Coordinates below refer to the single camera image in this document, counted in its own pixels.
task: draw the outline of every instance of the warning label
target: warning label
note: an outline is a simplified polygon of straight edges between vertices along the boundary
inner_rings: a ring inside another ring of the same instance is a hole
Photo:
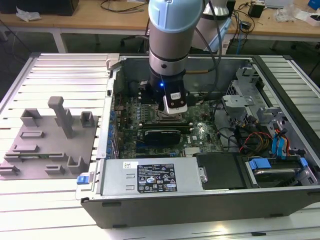
[[[141,194],[176,192],[177,180],[173,164],[138,165],[138,192]]]

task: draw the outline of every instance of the blue latch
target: blue latch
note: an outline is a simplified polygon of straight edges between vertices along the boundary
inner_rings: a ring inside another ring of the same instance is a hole
[[[78,185],[89,184],[89,176],[78,176],[76,178],[76,184]]]
[[[249,161],[249,165],[252,170],[271,168],[271,165],[267,158],[254,158],[251,161]]]
[[[308,162],[304,157],[300,158],[300,162],[304,168],[308,166]]]

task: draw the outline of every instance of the computer case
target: computer case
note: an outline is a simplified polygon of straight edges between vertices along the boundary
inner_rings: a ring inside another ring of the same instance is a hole
[[[0,11],[3,14],[14,14],[16,7],[27,12],[72,16],[79,0],[0,0]]]

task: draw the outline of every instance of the barcode sticker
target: barcode sticker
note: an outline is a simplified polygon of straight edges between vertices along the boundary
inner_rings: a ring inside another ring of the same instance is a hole
[[[124,169],[137,169],[138,165],[139,165],[138,161],[124,161],[123,162]]]

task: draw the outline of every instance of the floor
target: floor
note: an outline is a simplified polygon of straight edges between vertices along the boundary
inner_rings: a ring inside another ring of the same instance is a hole
[[[32,52],[57,53],[54,39],[49,33],[19,32],[18,37]],[[95,37],[91,34],[64,34],[70,53],[137,53],[141,39],[127,41],[120,46],[120,39],[124,36],[101,35],[100,45],[96,45]],[[280,41],[275,50],[270,49],[271,41],[248,40],[240,51],[243,55],[290,55],[300,67],[309,74],[320,61],[320,51],[315,49],[316,42]],[[29,52],[15,39],[8,35],[7,42],[0,42],[0,100],[4,97],[11,84],[19,74],[28,59]],[[231,46],[227,54],[236,54],[237,43]],[[320,65],[311,75],[311,79],[320,85]]]

